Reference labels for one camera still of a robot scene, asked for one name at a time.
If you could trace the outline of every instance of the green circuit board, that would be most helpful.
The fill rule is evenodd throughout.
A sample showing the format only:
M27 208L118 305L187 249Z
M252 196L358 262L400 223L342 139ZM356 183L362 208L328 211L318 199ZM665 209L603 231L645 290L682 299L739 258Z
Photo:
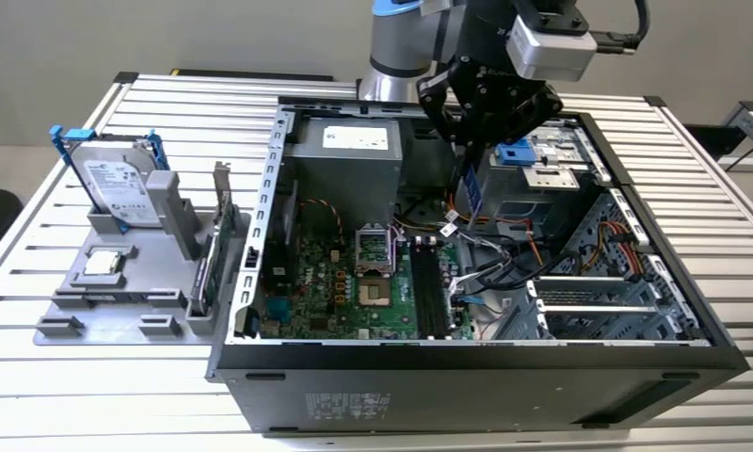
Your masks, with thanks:
M266 320L264 336L291 339L419 339L411 276L410 246L399 242L396 271L391 278L355 275L355 241L306 236L300 239L298 281L291 297L291 321ZM334 251L339 259L334 261ZM439 250L442 285L458 268L458 252L448 244ZM454 339L474 337L466 315Z

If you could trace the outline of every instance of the blue latch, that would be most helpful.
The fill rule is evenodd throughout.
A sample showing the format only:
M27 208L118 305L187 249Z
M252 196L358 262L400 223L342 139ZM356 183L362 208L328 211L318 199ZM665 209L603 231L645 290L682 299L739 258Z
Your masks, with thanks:
M67 134L64 134L64 139L90 141L96 135L95 129L71 129Z
M532 167L539 160L527 138L520 139L514 144L498 144L495 154L500 165Z

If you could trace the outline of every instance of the orange wire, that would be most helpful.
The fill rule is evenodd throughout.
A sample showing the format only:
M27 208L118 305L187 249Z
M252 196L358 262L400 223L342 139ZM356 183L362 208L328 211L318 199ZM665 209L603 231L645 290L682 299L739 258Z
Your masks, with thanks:
M455 195L452 193L450 193L448 207L450 207L450 210L455 210ZM458 215L466 221L471 220L471 216L467 216L462 213L459 213ZM478 217L478 221L486 222L486 221L488 221L488 217ZM511 224L523 224L524 223L526 224L526 226L527 226L527 241L530 242L530 248L532 249L532 253L536 255L536 260L539 261L539 265L543 266L544 265L544 259L542 259L542 253L539 253L539 247L536 247L536 242L532 238L532 221L530 221L528 218L526 218L526 219L498 218L498 221L502 222L502 223L511 223Z
M631 232L629 227L623 223L621 223L619 221L610 221L610 223L617 225L617 227L626 234L629 234ZM621 243L621 247L623 248L623 250L629 250L627 255L629 255L630 259L633 260L631 264L634 265L635 273L645 274L645 265L642 264L642 262L639 261L639 258L637 257L637 253L634 251L634 248L630 245L629 246L623 245L622 243Z

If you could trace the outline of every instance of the sticker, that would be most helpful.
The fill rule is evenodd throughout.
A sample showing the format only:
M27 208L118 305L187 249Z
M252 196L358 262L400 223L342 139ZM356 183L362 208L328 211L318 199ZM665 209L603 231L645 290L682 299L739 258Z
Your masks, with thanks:
M331 125L324 129L324 148L388 151L388 129Z
M444 237L448 237L450 235L452 235L455 233L455 231L458 231L458 226L455 226L455 223L448 223L443 228L442 228L442 235Z
M307 393L311 419L330 421L372 421L384 419L391 393Z
M84 295L84 299L87 301L116 301L118 299L115 298L114 295Z
M447 218L447 221L452 222L462 217L462 214L458 213L458 210L452 209L450 210L450 212L447 212L447 215L444 217Z
M138 169L126 162L87 160L84 168L112 215L131 226L162 226Z

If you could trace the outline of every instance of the blue connector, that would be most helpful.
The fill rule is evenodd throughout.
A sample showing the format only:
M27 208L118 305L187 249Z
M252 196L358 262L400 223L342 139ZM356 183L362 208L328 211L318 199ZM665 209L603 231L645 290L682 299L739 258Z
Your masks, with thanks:
M498 144L495 154L500 165L532 167L539 160L527 138L520 139L514 144Z

